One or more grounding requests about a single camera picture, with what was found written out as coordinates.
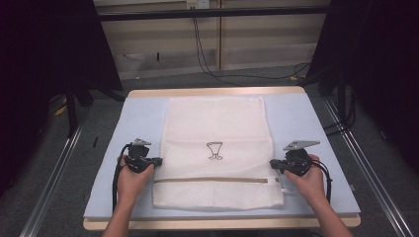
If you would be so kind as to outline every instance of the wall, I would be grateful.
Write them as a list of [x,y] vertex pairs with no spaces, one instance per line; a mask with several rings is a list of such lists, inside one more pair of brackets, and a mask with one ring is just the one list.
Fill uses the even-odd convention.
[[[122,1],[129,4],[116,5]],[[328,5],[329,0],[209,2],[211,8],[257,8]],[[186,9],[186,1],[97,0],[95,3],[98,13]],[[207,65],[210,70],[222,70],[310,61],[324,17],[318,14],[198,19]],[[103,28],[122,79],[202,70],[192,19],[104,22]]]

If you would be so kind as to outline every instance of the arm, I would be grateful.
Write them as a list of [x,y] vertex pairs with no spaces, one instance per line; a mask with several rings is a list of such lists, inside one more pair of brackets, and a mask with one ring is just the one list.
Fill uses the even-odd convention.
[[[125,159],[121,159],[121,165],[125,165]],[[118,179],[118,203],[102,236],[127,236],[129,218],[136,198],[144,189],[153,169],[154,166],[150,165],[145,171],[136,174],[128,167],[123,167]]]
[[[319,160],[317,156],[309,156],[313,160]],[[326,195],[324,194],[323,174],[319,168],[312,166],[302,177],[289,171],[285,171],[285,175],[296,184],[299,192],[305,198],[308,205],[311,206],[314,214],[317,216],[324,236],[353,236],[327,201]]]

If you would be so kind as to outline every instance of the black cable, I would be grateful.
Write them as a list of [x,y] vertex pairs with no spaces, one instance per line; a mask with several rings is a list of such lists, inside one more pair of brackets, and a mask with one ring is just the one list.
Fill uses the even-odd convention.
[[[232,83],[232,82],[223,81],[223,80],[219,79],[217,76],[215,76],[215,75],[212,74],[212,72],[210,71],[210,69],[208,67],[206,57],[204,56],[204,50],[203,50],[203,45],[201,44],[200,30],[198,29],[197,19],[196,18],[193,18],[193,21],[194,21],[194,28],[195,28],[195,41],[196,41],[196,44],[197,44],[198,63],[200,64],[200,67],[203,70],[203,72],[205,72],[208,76],[211,76],[212,78],[214,78],[217,81],[220,81],[220,82],[223,82],[223,83],[227,83],[227,84],[230,84],[230,85],[233,85],[233,86],[242,87],[242,85],[238,85],[238,84],[235,84],[235,83]],[[204,68],[203,68],[203,66],[201,64],[200,52],[201,52],[201,55],[203,57],[205,66],[207,68],[207,71],[204,70]]]
[[324,175],[326,176],[326,198],[330,203],[331,195],[332,195],[332,179],[330,179],[330,173],[327,167],[320,161],[312,160],[312,165],[315,167],[320,168],[323,171]]
[[[222,77],[250,77],[250,78],[268,79],[268,80],[279,80],[279,79],[285,79],[285,78],[290,78],[290,77],[292,77],[292,76],[295,76],[297,73],[299,73],[300,71],[302,71],[303,69],[305,69],[308,65],[310,65],[310,63],[309,63],[309,62],[299,63],[299,64],[297,64],[297,65],[295,65],[295,66],[294,66],[293,74],[286,75],[286,76],[281,76],[281,77],[266,77],[266,76],[241,75],[241,74],[214,75],[214,74],[210,71],[210,69],[209,69],[209,67],[208,67],[208,64],[207,64],[207,61],[206,61],[206,58],[205,58],[205,56],[204,56],[203,45],[202,45],[202,43],[201,43],[200,30],[199,30],[199,28],[198,28],[198,22],[197,22],[197,19],[196,19],[196,18],[193,18],[193,21],[194,21],[194,29],[195,29],[196,44],[197,44],[198,63],[200,64],[201,69],[202,69],[202,70],[203,70],[203,71],[204,71],[204,72],[205,72],[208,76],[211,76],[211,77],[213,77],[214,79],[216,79],[216,80],[218,80],[218,81],[221,81],[221,82],[224,82],[224,83],[228,83],[228,84],[231,84],[231,85],[234,85],[234,86],[239,86],[239,87],[242,87],[242,85],[238,85],[238,84],[235,84],[235,83],[232,83],[232,82],[223,81],[223,80],[221,80],[221,79],[219,79],[219,78],[222,78]],[[204,70],[204,67],[203,67],[203,66],[202,66],[202,64],[201,64],[200,52],[201,52],[201,55],[202,55],[202,57],[203,57],[204,64],[205,64],[205,66],[206,66],[207,71],[205,71],[205,70]],[[299,70],[296,70],[296,68],[297,68],[298,66],[303,65],[303,64],[305,64],[303,67],[301,67]]]
[[296,85],[300,87],[305,87],[306,85],[313,84],[320,80],[325,74],[327,74],[329,71],[333,69],[333,66],[326,66],[323,70],[320,70],[319,72],[315,73],[314,75],[311,75],[309,77],[306,77],[304,80],[298,82]]
[[329,129],[329,128],[332,128],[334,126],[337,126],[337,125],[338,126],[343,126],[343,128],[339,128],[336,131],[327,133],[326,134],[327,136],[334,135],[334,134],[337,134],[337,133],[346,131],[346,130],[350,129],[354,125],[355,120],[356,120],[356,117],[357,117],[355,102],[356,102],[355,93],[353,91],[351,91],[351,104],[350,104],[350,108],[349,108],[348,114],[346,115],[347,124],[344,124],[341,121],[337,121],[337,122],[334,122],[334,123],[332,123],[330,125],[324,126],[323,129],[325,129],[325,130],[326,129]]
[[112,212],[114,212],[115,206],[117,206],[118,178],[120,176],[121,169],[124,167],[121,166],[121,160],[123,159],[124,152],[129,147],[131,147],[130,144],[124,146],[123,150],[121,151],[120,157],[118,157],[117,167],[115,168],[114,181],[112,183]]

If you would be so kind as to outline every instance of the white towel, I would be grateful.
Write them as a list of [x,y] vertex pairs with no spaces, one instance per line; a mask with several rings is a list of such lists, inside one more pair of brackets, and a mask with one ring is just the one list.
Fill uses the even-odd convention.
[[268,208],[284,203],[262,98],[171,99],[153,184],[157,207]]

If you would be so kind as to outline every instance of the brown stripe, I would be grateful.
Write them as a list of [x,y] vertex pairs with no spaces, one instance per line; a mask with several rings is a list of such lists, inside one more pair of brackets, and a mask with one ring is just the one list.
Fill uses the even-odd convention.
[[156,180],[158,183],[182,183],[182,182],[235,182],[235,183],[268,183],[268,179],[255,178],[224,178],[224,177],[202,177],[202,178],[185,178],[185,179],[163,179]]

